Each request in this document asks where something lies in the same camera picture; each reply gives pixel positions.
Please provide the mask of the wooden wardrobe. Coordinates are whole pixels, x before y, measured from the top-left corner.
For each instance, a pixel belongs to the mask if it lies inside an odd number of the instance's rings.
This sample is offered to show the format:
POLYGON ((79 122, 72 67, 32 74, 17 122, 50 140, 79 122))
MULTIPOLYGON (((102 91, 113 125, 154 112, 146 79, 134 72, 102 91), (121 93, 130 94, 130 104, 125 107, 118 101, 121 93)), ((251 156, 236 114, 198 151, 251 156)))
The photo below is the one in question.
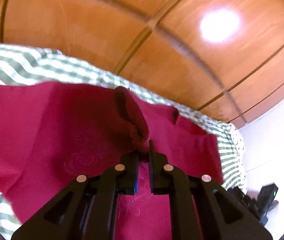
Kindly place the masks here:
POLYGON ((0 43, 58 49, 238 127, 284 99, 284 0, 0 0, 0 43))

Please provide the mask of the dark red garment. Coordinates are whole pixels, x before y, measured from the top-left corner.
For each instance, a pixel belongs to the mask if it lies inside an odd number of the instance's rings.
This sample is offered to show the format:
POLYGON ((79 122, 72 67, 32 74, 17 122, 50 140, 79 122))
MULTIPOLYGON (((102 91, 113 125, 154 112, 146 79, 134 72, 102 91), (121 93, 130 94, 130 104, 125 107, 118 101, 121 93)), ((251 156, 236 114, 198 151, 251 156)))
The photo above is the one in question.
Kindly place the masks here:
POLYGON ((223 182, 217 137, 175 107, 124 87, 0 85, 0 192, 22 224, 78 176, 100 176, 137 151, 138 193, 119 197, 114 237, 171 239, 169 197, 150 190, 151 148, 189 176, 223 182))

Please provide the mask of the green white checkered bedsheet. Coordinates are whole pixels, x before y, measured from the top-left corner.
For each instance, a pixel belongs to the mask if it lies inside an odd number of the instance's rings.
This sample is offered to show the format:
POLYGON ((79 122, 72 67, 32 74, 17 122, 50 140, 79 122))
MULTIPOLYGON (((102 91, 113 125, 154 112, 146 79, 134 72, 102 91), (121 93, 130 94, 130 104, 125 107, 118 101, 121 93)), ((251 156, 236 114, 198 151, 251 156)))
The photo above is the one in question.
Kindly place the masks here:
MULTIPOLYGON (((217 137, 223 187, 247 189, 241 163, 243 138, 233 124, 209 118, 86 61, 68 57, 59 50, 0 44, 0 85, 33 86, 44 82, 85 84, 108 89, 124 87, 147 103, 175 107, 182 116, 217 137)), ((0 192, 0 233, 5 239, 11 239, 21 224, 10 202, 0 192)))

